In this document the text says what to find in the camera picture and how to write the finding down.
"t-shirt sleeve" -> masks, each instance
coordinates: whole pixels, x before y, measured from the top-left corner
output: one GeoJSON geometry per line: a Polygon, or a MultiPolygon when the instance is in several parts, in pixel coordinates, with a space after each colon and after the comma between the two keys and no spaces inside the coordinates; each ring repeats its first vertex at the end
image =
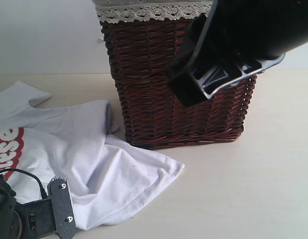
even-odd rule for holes
{"type": "Polygon", "coordinates": [[[16,114],[47,100],[51,94],[38,90],[21,81],[0,92],[0,115],[16,114]]]}

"white t-shirt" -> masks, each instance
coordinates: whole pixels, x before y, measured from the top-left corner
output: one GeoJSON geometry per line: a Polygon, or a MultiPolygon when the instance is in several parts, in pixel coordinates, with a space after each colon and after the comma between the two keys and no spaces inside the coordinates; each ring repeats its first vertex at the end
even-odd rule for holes
{"type": "MultiPolygon", "coordinates": [[[[26,170],[45,187],[54,176],[67,178],[78,228],[126,221],[184,168],[112,135],[117,126],[111,122],[108,100],[33,108],[50,97],[22,82],[0,93],[0,169],[26,170]]],[[[6,173],[6,178],[19,202],[40,199],[32,178],[17,172],[6,173]]]]}

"wicker basket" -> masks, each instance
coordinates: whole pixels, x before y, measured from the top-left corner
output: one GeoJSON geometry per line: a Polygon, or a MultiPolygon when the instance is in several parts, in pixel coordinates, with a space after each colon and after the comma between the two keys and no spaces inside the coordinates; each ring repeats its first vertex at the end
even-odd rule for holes
{"type": "Polygon", "coordinates": [[[126,140],[134,146],[161,149],[232,142],[243,132],[256,77],[192,108],[183,107],[166,84],[165,68],[191,21],[101,22],[126,140]]]}

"lace trim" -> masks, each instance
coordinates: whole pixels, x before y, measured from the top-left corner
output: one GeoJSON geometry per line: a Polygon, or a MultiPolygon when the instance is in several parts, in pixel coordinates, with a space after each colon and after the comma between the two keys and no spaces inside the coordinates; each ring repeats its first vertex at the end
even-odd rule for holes
{"type": "Polygon", "coordinates": [[[212,1],[165,2],[123,6],[96,5],[96,10],[100,21],[118,23],[119,21],[149,21],[150,19],[163,21],[166,18],[169,20],[178,20],[181,17],[185,19],[193,19],[201,13],[208,14],[211,6],[212,1]]]}

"white table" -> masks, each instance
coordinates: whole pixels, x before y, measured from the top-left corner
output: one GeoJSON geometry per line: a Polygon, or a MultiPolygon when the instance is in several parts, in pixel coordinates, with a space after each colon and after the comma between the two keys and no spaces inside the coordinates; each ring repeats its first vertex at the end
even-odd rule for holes
{"type": "MultiPolygon", "coordinates": [[[[0,76],[0,91],[17,80],[53,94],[40,107],[108,98],[123,124],[109,75],[0,76]]],[[[160,152],[182,175],[134,218],[75,239],[308,239],[308,70],[260,75],[236,142],[160,152]]]]}

